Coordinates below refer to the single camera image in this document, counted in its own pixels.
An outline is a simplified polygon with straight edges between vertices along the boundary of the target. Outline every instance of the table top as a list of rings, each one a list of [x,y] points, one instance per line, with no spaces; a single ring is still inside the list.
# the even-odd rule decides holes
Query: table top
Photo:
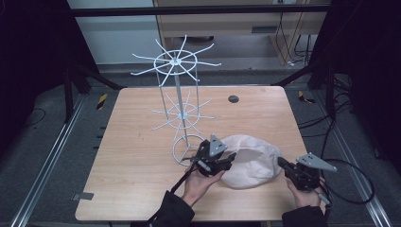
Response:
[[[200,115],[214,117],[200,118],[195,125],[201,137],[209,139],[213,133],[223,139],[247,134],[275,145],[292,163],[296,157],[306,154],[282,87],[198,89]],[[181,92],[183,102],[188,100],[197,105],[196,87],[182,87]],[[172,102],[178,102],[175,87],[163,87],[163,94],[167,109]],[[232,103],[229,96],[238,96],[239,101]],[[94,196],[90,201],[79,202],[77,219],[147,220],[157,211],[166,190],[186,170],[186,166],[179,165],[172,156],[177,130],[169,125],[162,126],[166,115],[153,112],[164,110],[158,87],[120,91],[84,188],[84,192],[94,193]],[[187,133],[197,134],[197,131],[192,128]],[[182,135],[183,131],[179,131],[178,138]],[[183,185],[176,194],[183,194]],[[276,220],[294,208],[283,170],[271,182],[251,189],[238,190],[223,182],[215,183],[193,207],[194,220]]]

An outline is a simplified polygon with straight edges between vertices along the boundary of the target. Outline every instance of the black sleeve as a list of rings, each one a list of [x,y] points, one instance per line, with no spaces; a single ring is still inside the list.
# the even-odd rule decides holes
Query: black sleeve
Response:
[[[283,214],[284,227],[327,227],[319,206],[305,206]]]
[[[195,212],[180,197],[166,191],[157,218],[149,226],[185,227],[188,226]]]

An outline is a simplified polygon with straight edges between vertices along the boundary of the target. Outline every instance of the white wall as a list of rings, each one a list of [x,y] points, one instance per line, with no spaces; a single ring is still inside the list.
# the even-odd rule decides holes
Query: white wall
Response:
[[[153,7],[151,0],[68,0],[71,9]],[[155,40],[159,30],[155,16],[81,17],[78,25],[96,64],[152,62],[132,53],[157,57],[162,49]]]

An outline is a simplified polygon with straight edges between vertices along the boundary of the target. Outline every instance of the person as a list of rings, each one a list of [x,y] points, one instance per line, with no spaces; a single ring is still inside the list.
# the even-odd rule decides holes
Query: person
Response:
[[[184,227],[195,216],[192,206],[200,200],[209,187],[218,182],[224,171],[216,176],[205,177],[198,170],[193,171],[185,181],[184,192],[178,197],[168,191],[162,201],[157,218],[149,227]],[[286,178],[288,189],[292,192],[297,209],[283,214],[284,227],[326,227],[327,223],[320,208],[319,188],[312,192],[296,189],[292,181]]]

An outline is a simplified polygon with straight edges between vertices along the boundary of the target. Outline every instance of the white fabric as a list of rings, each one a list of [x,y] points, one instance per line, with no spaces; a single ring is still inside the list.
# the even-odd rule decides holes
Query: white fabric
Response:
[[[227,150],[221,158],[236,152],[230,170],[221,180],[235,189],[259,186],[274,179],[281,170],[277,157],[281,157],[278,147],[250,135],[231,135],[221,140]]]

